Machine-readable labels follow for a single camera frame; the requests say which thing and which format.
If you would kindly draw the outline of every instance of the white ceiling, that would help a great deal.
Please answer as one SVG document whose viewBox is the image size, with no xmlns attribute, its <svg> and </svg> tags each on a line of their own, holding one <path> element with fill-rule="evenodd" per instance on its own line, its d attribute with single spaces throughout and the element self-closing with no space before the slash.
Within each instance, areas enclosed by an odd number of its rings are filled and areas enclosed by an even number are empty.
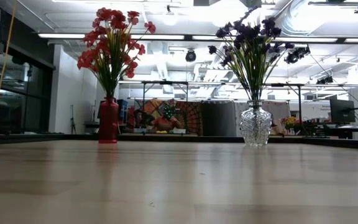
<svg viewBox="0 0 358 224">
<path fill-rule="evenodd" d="M 169 3 L 171 10 L 176 16 L 167 16 L 166 0 L 150 2 L 112 2 L 103 4 L 84 4 L 75 2 L 53 2 L 52 0 L 19 0 L 17 18 L 37 32 L 59 32 L 59 33 L 85 33 L 91 30 L 95 12 L 101 7 L 109 7 L 125 11 L 141 12 L 140 22 L 134 27 L 134 32 L 144 32 L 142 26 L 144 21 L 153 21 L 157 26 L 158 34 L 214 34 L 218 29 L 219 23 L 227 20 L 236 20 L 246 11 L 246 7 L 239 0 L 220 0 L 209 7 L 193 7 L 193 0 L 178 0 Z M 0 6 L 7 11 L 12 10 L 12 1 L 0 0 Z M 274 16 L 281 10 L 289 0 L 275 0 L 276 6 L 272 9 L 261 9 L 253 19 L 263 19 L 265 16 Z M 310 36 L 358 36 L 358 14 L 354 14 L 354 9 L 324 9 L 317 11 L 304 9 L 297 14 L 297 22 L 307 27 L 311 21 L 318 21 L 315 29 L 311 30 Z M 280 24 L 284 17 L 288 15 L 288 10 L 284 11 L 277 19 Z M 168 26 L 164 20 L 176 19 L 174 26 Z M 65 46 L 65 50 L 72 57 L 77 57 L 85 49 L 84 44 L 79 40 L 59 41 Z M 156 61 L 163 61 L 168 71 L 187 71 L 193 72 L 197 63 L 210 64 L 214 60 L 213 55 L 208 53 L 208 45 L 216 45 L 214 42 L 166 42 L 168 46 L 184 47 L 195 49 L 197 60 L 193 63 L 185 62 L 185 53 L 175 52 L 174 55 L 168 54 L 156 60 L 155 55 L 144 55 L 141 57 L 138 74 L 150 74 L 151 70 L 157 70 Z M 311 58 L 300 60 L 294 65 L 287 65 L 284 61 L 279 62 L 272 73 L 270 82 L 285 82 L 291 78 L 292 83 L 314 84 L 309 77 L 322 73 L 324 69 L 333 70 L 334 78 L 346 78 L 347 69 L 358 62 L 358 45 L 327 45 L 311 44 L 311 54 L 319 62 L 319 65 Z"/>
</svg>

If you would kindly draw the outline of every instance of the ceiling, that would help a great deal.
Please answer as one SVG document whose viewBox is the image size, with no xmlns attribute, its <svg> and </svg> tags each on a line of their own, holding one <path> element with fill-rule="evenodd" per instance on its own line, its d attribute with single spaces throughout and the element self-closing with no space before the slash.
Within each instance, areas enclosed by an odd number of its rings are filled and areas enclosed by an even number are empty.
<svg viewBox="0 0 358 224">
<path fill-rule="evenodd" d="M 157 26 L 157 34 L 210 35 L 214 34 L 226 21 L 236 20 L 247 10 L 239 0 L 220 0 L 211 6 L 194 6 L 196 0 L 144 0 L 141 2 L 140 0 L 137 0 L 138 2 L 86 0 L 88 3 L 79 3 L 82 0 L 64 1 L 19 0 L 16 15 L 18 19 L 40 33 L 83 34 L 91 30 L 96 10 L 109 7 L 123 12 L 139 11 L 141 17 L 139 25 L 134 27 L 135 33 L 143 33 L 145 30 L 142 24 L 145 21 L 152 21 Z M 265 17 L 277 16 L 278 26 L 285 27 L 283 35 L 358 37 L 358 14 L 354 13 L 354 8 L 310 7 L 309 1 L 266 0 L 266 2 L 274 2 L 275 5 L 262 7 L 250 18 L 250 21 L 258 22 Z M 12 2 L 0 0 L 0 6 L 7 11 L 12 11 Z M 171 6 L 175 15 L 165 15 L 167 4 Z M 51 40 L 51 43 L 62 44 L 65 51 L 74 58 L 86 49 L 80 40 Z M 147 47 L 150 47 L 150 43 L 150 41 L 143 41 Z M 188 80 L 190 77 L 198 78 L 192 81 L 200 81 L 200 77 L 204 77 L 209 68 L 217 67 L 216 59 L 214 55 L 208 53 L 207 46 L 218 47 L 220 43 L 165 41 L 163 44 L 167 49 L 183 47 L 184 52 L 168 50 L 166 54 L 155 55 L 152 50 L 148 49 L 148 54 L 140 58 L 139 67 L 135 71 L 135 74 L 141 77 L 138 79 L 151 80 L 155 78 L 152 75 L 153 72 L 166 70 L 167 79 Z M 195 62 L 185 61 L 186 49 L 195 50 L 197 55 Z M 293 65 L 287 65 L 282 58 L 268 82 L 315 84 L 316 79 L 324 75 L 324 70 L 328 70 L 338 83 L 349 83 L 347 79 L 349 69 L 358 64 L 358 45 L 311 44 L 310 49 L 311 55 Z M 206 68 L 202 69 L 200 65 L 205 65 Z M 208 75 L 214 74 L 212 77 L 220 78 L 222 75 L 215 71 L 211 70 Z"/>
</svg>

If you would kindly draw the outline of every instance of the table surface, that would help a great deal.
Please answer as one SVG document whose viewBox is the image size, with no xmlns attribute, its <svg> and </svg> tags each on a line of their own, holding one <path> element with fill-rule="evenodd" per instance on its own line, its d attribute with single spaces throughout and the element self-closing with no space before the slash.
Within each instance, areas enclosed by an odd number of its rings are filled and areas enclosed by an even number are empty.
<svg viewBox="0 0 358 224">
<path fill-rule="evenodd" d="M 302 144 L 0 145 L 0 223 L 358 223 L 358 151 Z"/>
</svg>

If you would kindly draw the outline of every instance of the potted plant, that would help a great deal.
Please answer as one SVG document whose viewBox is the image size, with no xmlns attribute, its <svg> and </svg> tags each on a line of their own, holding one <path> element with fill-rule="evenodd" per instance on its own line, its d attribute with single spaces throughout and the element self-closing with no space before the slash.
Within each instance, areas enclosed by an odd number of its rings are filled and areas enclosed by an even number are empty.
<svg viewBox="0 0 358 224">
<path fill-rule="evenodd" d="M 241 131 L 244 141 L 249 146 L 267 144 L 272 124 L 272 115 L 262 109 L 262 90 L 269 75 L 284 54 L 281 46 L 284 43 L 271 44 L 281 34 L 275 27 L 274 18 L 262 21 L 251 27 L 243 24 L 256 7 L 250 8 L 245 16 L 220 28 L 216 37 L 222 38 L 224 47 L 217 49 L 209 46 L 209 52 L 222 60 L 223 67 L 228 66 L 236 74 L 245 89 L 250 109 L 241 115 Z M 292 49 L 292 44 L 285 44 L 285 50 Z"/>
<path fill-rule="evenodd" d="M 78 58 L 78 69 L 90 69 L 106 92 L 100 107 L 99 143 L 115 143 L 119 115 L 114 90 L 124 75 L 134 77 L 137 56 L 145 53 L 145 47 L 131 38 L 132 26 L 139 23 L 138 12 L 129 11 L 126 17 L 121 11 L 102 8 L 96 15 L 93 30 L 83 39 L 88 50 Z M 146 32 L 155 32 L 152 22 L 144 26 Z M 131 50 L 136 51 L 133 57 Z"/>
</svg>

